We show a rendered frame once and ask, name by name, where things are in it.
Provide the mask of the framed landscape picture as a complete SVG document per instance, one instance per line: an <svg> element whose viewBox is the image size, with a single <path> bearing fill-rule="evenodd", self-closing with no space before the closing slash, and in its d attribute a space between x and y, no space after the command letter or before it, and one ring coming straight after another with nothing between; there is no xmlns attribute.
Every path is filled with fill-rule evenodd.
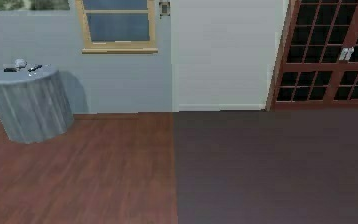
<svg viewBox="0 0 358 224"><path fill-rule="evenodd" d="M0 0L0 11L51 11L69 9L69 0Z"/></svg>

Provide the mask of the brown glazed lattice door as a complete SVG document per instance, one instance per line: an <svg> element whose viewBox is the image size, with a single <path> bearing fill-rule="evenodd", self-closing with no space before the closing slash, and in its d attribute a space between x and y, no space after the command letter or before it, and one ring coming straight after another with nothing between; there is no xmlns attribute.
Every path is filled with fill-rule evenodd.
<svg viewBox="0 0 358 224"><path fill-rule="evenodd" d="M358 108L358 0L289 0L265 109Z"/></svg>

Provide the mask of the small wall switch plate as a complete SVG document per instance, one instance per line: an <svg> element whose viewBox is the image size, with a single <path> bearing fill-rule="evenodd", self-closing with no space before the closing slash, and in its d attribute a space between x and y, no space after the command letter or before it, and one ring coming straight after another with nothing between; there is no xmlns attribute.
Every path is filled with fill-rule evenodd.
<svg viewBox="0 0 358 224"><path fill-rule="evenodd" d="M159 8L160 8L160 17L169 16L170 15L170 7L171 4L169 1L160 1Z"/></svg>

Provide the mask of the grey round draped table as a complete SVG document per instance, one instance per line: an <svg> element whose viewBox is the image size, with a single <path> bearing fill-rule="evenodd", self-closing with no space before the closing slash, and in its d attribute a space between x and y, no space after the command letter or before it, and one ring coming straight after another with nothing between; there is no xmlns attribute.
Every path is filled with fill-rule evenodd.
<svg viewBox="0 0 358 224"><path fill-rule="evenodd" d="M0 70L0 121L8 138L39 143L64 134L74 117L59 70L43 65L31 71Z"/></svg>

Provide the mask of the wooden framed window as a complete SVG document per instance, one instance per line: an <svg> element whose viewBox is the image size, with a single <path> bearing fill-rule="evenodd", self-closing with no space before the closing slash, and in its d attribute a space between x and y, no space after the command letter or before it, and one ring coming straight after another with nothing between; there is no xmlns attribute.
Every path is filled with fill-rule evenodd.
<svg viewBox="0 0 358 224"><path fill-rule="evenodd" d="M158 52L155 0L75 0L83 54Z"/></svg>

